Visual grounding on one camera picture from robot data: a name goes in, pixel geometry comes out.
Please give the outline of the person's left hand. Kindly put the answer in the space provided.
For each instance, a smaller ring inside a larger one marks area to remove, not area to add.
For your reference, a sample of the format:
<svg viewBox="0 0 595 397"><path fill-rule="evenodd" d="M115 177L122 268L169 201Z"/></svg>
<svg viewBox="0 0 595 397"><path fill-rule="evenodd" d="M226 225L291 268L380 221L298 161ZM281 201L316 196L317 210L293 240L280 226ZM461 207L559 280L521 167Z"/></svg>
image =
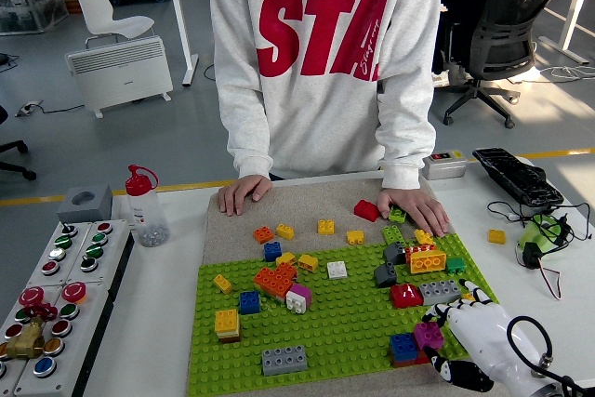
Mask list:
<svg viewBox="0 0 595 397"><path fill-rule="evenodd" d="M400 207L424 232L442 237L449 231L449 217L442 204L420 189L382 190L377 208L383 218L389 216L392 205Z"/></svg>

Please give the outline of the person's right hand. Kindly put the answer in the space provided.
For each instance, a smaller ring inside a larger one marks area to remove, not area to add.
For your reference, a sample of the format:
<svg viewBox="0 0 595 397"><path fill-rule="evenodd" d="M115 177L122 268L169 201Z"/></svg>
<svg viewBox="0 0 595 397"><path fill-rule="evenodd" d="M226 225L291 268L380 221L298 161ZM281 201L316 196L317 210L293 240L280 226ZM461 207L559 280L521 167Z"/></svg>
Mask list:
<svg viewBox="0 0 595 397"><path fill-rule="evenodd" d="M241 216L245 201L259 202L273 187L272 181L261 175L248 175L218 190L218 210L228 217Z"/></svg>

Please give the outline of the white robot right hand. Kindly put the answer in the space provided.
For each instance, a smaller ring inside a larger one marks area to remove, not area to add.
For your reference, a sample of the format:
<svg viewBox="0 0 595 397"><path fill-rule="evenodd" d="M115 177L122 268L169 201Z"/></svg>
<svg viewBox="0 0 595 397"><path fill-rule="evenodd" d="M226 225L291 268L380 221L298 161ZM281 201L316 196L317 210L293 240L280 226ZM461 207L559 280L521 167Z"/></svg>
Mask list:
<svg viewBox="0 0 595 397"><path fill-rule="evenodd" d="M448 324L471 358L448 360L435 349L425 347L424 352L442 378L460 388L480 392L488 392L499 382L512 396L561 396L561 384L552 378L537 377L528 366L536 364L540 355L521 329L512 330L512 340L527 362L510 346L507 329L511 318L504 308L473 282L461 279L459 283L470 291L474 300L436 304L422 317L423 322L436 318L439 326Z"/></svg>

